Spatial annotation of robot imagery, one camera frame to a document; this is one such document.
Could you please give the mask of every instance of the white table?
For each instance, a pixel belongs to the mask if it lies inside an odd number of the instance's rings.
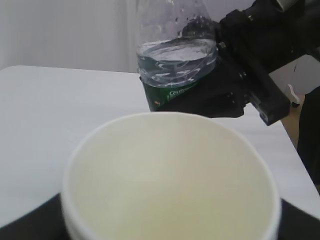
[[[0,227],[61,189],[67,158],[106,121],[148,112],[132,73],[14,66],[0,71]],[[257,111],[215,119],[245,135],[268,163],[281,196],[320,218],[320,197],[281,123]]]

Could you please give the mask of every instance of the water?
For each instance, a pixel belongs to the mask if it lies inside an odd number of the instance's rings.
[[[217,54],[213,39],[194,37],[149,42],[137,49],[142,81],[158,88],[196,82],[215,68]]]

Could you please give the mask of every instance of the black surface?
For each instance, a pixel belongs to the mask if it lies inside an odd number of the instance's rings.
[[[283,200],[278,240],[319,239],[320,220]],[[64,225],[60,195],[21,219],[0,228],[0,240],[71,240]]]
[[[320,185],[320,87],[305,96],[297,151],[313,182]]]

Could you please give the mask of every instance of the white wall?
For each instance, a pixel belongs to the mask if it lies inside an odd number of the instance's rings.
[[[0,0],[0,69],[12,65],[136,72],[137,0]],[[213,20],[254,0],[203,0]],[[299,94],[320,86],[309,57],[272,76]]]

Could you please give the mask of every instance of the plastic water bottle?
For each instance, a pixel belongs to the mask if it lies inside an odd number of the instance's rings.
[[[215,68],[214,23],[202,0],[139,0],[137,18],[139,73],[154,111]]]

